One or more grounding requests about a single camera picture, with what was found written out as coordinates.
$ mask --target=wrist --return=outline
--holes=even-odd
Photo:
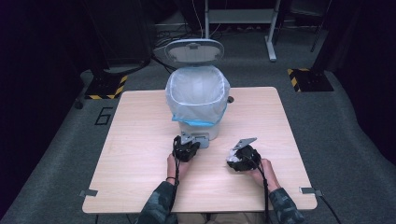
[[[168,182],[171,185],[175,185],[176,179],[172,176],[168,176],[168,177],[166,177],[166,182]]]

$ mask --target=table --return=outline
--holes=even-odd
[[[279,183],[299,209],[314,209],[314,195],[277,90],[272,87],[231,88],[219,135],[199,149],[181,181],[173,212],[263,211],[263,188],[250,176],[228,167],[226,157],[241,138],[272,161]],[[165,91],[122,94],[82,209],[89,214],[139,213],[166,178],[166,158],[180,134],[165,102]]]
[[[270,62],[276,62],[274,45],[272,42],[276,27],[277,12],[280,0],[276,0],[274,8],[265,9],[209,9],[205,0],[205,38],[209,38],[209,23],[270,23],[270,32],[265,37]]]

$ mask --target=yellow and black hazard tape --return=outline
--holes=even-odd
[[[300,86],[298,85],[297,78],[294,74],[295,71],[309,71],[307,68],[300,69],[288,69],[288,74],[290,77],[291,85],[293,86],[295,91],[301,91]]]
[[[92,100],[102,100],[102,99],[116,99],[118,98],[121,93],[122,89],[125,85],[126,79],[128,76],[124,76],[120,80],[120,85],[117,87],[117,90],[115,91],[114,94],[109,94],[109,95],[85,95],[86,99],[92,99]]]

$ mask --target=transparent plastic cover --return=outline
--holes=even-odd
[[[211,127],[225,112],[230,83],[213,65],[183,67],[172,73],[165,90],[173,121]]]

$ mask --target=plaid sleeve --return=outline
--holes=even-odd
[[[176,215],[169,216],[174,186],[163,181],[148,198],[134,224],[177,223]]]
[[[303,214],[297,210],[296,204],[283,188],[272,191],[269,194],[269,198],[271,204],[274,207],[274,211],[276,212],[276,217],[279,223],[307,223]]]

